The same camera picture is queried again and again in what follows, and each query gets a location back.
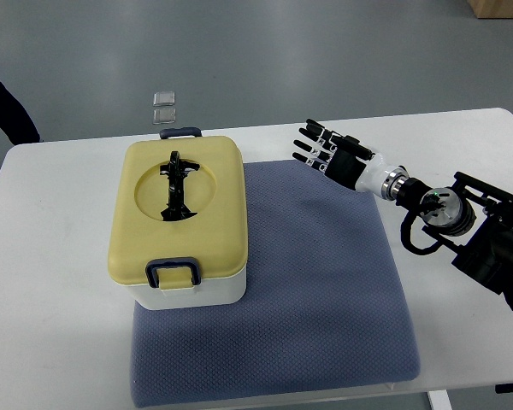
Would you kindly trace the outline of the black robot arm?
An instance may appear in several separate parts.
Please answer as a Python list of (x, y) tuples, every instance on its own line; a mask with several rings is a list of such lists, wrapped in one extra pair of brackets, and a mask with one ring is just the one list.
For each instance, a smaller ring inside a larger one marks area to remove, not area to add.
[(458, 271), (513, 312), (513, 194), (461, 172), (444, 188), (401, 173), (387, 180), (386, 199), (407, 211), (400, 239), (409, 252), (448, 248)]

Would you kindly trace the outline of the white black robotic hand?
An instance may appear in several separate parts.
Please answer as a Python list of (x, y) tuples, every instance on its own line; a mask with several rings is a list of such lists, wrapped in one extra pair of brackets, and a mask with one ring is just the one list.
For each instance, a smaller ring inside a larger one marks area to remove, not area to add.
[(362, 146), (358, 139), (328, 130), (312, 119), (299, 132), (305, 139), (293, 141), (300, 149), (293, 158), (345, 188), (391, 201), (394, 182), (408, 177), (403, 168), (389, 164), (384, 155)]

